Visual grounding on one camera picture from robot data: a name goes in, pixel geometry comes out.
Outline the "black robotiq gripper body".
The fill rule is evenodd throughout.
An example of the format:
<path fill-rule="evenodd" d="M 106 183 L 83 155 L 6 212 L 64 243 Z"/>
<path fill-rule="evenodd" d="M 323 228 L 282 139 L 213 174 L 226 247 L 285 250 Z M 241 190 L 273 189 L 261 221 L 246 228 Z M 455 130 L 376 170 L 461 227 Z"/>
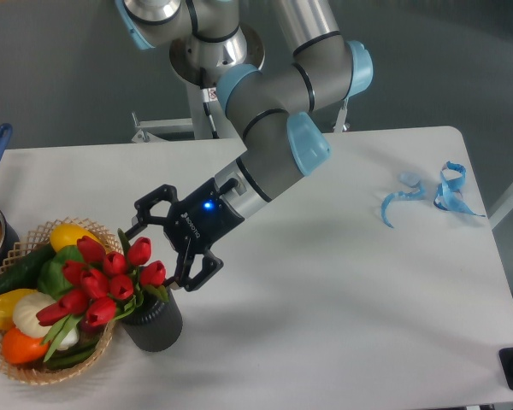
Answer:
<path fill-rule="evenodd" d="M 190 247 L 195 254 L 204 254 L 245 220 L 225 199 L 238 184 L 230 178 L 219 186 L 212 178 L 182 200 L 172 194 L 163 231 L 175 251 L 180 254 Z"/>

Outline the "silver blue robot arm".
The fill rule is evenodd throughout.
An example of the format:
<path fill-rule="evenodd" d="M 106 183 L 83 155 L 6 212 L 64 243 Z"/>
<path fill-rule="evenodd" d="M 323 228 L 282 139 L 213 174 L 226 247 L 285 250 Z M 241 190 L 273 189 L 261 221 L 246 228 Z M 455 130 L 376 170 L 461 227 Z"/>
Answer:
<path fill-rule="evenodd" d="M 142 50 L 181 44 L 190 82 L 215 88 L 245 151 L 184 199 L 163 185 L 137 200 L 128 237 L 161 226 L 177 253 L 170 281 L 199 289 L 222 268 L 212 245 L 330 156 L 310 114 L 365 91 L 369 52 L 345 41 L 326 1 L 276 1 L 292 65 L 269 76 L 250 58 L 235 1 L 119 1 L 116 8 Z"/>

